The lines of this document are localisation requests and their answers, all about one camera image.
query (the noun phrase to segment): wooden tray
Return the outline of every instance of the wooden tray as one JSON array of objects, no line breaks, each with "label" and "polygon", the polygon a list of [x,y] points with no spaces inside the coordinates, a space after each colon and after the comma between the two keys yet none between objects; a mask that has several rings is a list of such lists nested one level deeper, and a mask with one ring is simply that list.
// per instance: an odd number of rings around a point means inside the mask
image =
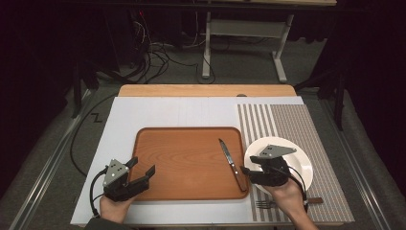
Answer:
[{"label": "wooden tray", "polygon": [[130,173],[137,179],[155,165],[149,190],[137,200],[239,199],[248,195],[237,184],[218,142],[227,145],[233,160],[243,165],[241,135],[234,127],[146,127],[137,134]]}]

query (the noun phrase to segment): hand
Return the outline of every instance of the hand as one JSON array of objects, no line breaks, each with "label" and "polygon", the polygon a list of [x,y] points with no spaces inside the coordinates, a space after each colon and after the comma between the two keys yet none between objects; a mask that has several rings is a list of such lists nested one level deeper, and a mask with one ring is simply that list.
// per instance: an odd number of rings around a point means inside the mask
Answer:
[{"label": "hand", "polygon": [[129,206],[134,200],[135,196],[126,201],[115,202],[103,195],[101,197],[101,218],[123,223]]},{"label": "hand", "polygon": [[284,185],[262,187],[272,195],[278,207],[289,216],[296,229],[318,229],[305,211],[301,188],[295,181],[289,178]]}]

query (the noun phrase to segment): knife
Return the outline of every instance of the knife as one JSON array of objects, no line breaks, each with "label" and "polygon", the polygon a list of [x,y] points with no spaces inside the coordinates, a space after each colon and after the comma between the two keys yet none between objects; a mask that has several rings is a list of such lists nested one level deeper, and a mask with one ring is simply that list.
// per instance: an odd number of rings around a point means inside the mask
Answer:
[{"label": "knife", "polygon": [[226,144],[221,140],[218,139],[218,141],[220,142],[220,146],[223,149],[224,154],[226,155],[226,158],[231,166],[231,169],[233,170],[233,174],[236,177],[237,183],[239,188],[244,192],[247,190],[247,186],[244,183],[244,180],[242,179],[241,175],[239,174],[239,172],[237,171],[237,167],[234,164],[233,159],[231,158],[231,154],[230,152],[227,150]]}]

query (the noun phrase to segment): striped placemat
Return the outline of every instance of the striped placemat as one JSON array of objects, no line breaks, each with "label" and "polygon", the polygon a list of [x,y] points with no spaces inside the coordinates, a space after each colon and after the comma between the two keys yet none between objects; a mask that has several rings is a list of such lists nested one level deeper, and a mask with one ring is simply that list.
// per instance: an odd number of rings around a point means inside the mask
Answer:
[{"label": "striped placemat", "polygon": [[[307,191],[307,196],[320,196],[324,200],[323,204],[309,206],[308,214],[313,221],[354,221],[306,105],[238,104],[237,110],[245,149],[261,137],[276,136],[295,143],[307,154],[314,171],[313,182]],[[255,185],[252,185],[252,191],[250,199],[253,221],[280,223],[290,221],[278,208],[256,208],[255,201],[269,199],[269,195]]]}]

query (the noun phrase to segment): plate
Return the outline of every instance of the plate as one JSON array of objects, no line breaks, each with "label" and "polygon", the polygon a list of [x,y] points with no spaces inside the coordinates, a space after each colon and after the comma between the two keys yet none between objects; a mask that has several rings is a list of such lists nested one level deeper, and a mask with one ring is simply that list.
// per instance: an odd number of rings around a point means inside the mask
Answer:
[{"label": "plate", "polygon": [[[260,165],[251,162],[250,156],[258,155],[268,145],[296,149],[296,152],[284,155],[283,159],[286,161],[288,166],[295,169],[302,176],[305,188],[308,190],[311,182],[313,181],[313,167],[311,166],[311,162],[305,152],[289,140],[283,139],[281,137],[262,137],[258,139],[248,147],[247,151],[245,151],[244,166],[251,171],[262,171]],[[302,182],[301,178],[295,171],[290,169],[290,172],[293,176],[295,176],[299,181]],[[256,184],[256,186],[264,193],[270,195],[269,192],[266,191],[261,185]]]}]

